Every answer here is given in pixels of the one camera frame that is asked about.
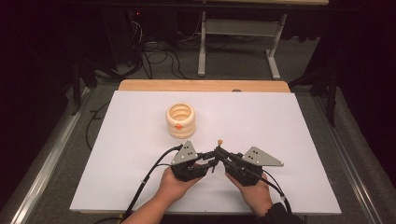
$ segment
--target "white metal frame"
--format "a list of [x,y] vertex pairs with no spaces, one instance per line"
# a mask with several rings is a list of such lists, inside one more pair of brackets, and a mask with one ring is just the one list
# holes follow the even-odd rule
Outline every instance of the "white metal frame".
[[280,79],[274,58],[276,47],[282,35],[287,14],[283,14],[279,21],[237,21],[206,19],[206,12],[202,13],[201,47],[198,61],[198,77],[205,76],[206,65],[206,34],[214,35],[257,35],[273,38],[271,49],[267,49],[266,58],[270,65],[273,79]]

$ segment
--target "white table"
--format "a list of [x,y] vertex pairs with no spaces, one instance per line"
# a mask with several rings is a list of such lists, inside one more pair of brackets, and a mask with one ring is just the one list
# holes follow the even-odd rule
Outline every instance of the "white table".
[[[124,212],[154,162],[185,142],[167,132],[165,121],[166,109],[182,102],[196,111],[197,129],[189,140],[198,152],[213,150],[218,139],[234,153],[259,147],[284,162],[284,167],[264,169],[280,184],[294,213],[341,213],[295,95],[223,91],[116,91],[70,209]],[[164,168],[153,172],[134,209],[154,194]],[[272,189],[271,196],[280,202]],[[250,210],[220,162],[214,174],[208,172],[168,213],[242,215]]]

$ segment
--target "floor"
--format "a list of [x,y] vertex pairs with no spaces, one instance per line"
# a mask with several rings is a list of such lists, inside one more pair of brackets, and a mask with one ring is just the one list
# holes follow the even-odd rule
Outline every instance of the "floor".
[[[270,43],[268,39],[251,41],[235,37],[225,46],[221,41],[218,38],[208,41],[206,79],[271,79],[262,52],[262,46]],[[297,39],[281,41],[276,62],[283,80],[292,81],[303,74],[316,44],[317,41],[300,43]],[[146,63],[147,72],[141,69],[129,78],[148,78],[148,74],[158,79],[197,78],[196,42],[183,42],[176,48],[153,43],[148,49],[151,73]],[[124,64],[119,66],[120,73],[128,69]],[[101,120],[106,115],[106,108],[101,107],[111,99],[119,85],[106,74],[99,71],[98,74],[99,85],[96,89],[86,90],[78,114],[70,116],[73,104],[65,111],[48,143],[1,212],[0,223],[94,223],[114,217],[109,214],[79,214],[68,209],[90,156],[88,145],[94,143]],[[299,86],[292,91],[297,96],[343,212],[339,216],[308,216],[308,223],[396,223],[395,189],[348,112],[342,93],[337,92],[334,128],[324,117],[326,98],[312,97],[309,86]],[[99,110],[96,116],[100,119],[92,120],[94,110]],[[41,190],[32,188],[38,178],[41,178]],[[29,200],[25,198],[27,194],[31,196]],[[12,220],[18,217],[21,222]],[[247,221],[246,218],[251,217],[222,217],[205,223],[241,223]],[[178,223],[186,219],[190,223],[194,221],[191,217],[167,216],[163,223]]]

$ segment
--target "black device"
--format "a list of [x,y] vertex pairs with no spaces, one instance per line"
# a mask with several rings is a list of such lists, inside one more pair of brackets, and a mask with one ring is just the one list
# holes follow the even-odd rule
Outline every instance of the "black device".
[[[219,161],[224,164],[225,170],[242,186],[254,186],[262,176],[263,165],[282,166],[283,163],[266,154],[257,147],[252,147],[245,155],[234,154],[221,147],[222,141],[213,151],[197,153],[190,141],[183,145],[172,161],[172,171],[175,177],[182,181],[189,181],[205,176],[207,170],[213,171]],[[198,160],[210,160],[207,164],[195,164]]]

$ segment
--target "dark background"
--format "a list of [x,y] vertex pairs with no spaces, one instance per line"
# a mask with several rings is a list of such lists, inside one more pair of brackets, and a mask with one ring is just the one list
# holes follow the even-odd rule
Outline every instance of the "dark background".
[[[131,48],[123,9],[61,8],[57,3],[21,0],[0,4],[1,207],[64,112],[64,92],[72,84],[76,61],[87,58],[116,69],[116,63],[135,63],[139,56]],[[362,133],[396,185],[392,167],[396,36],[390,4],[386,0],[333,0],[330,7],[358,7],[361,11],[290,13],[282,38],[297,35],[305,41],[321,37],[306,74],[332,68]],[[172,44],[177,43],[177,31],[192,34],[199,15],[175,10],[142,12],[137,19],[150,34]]]

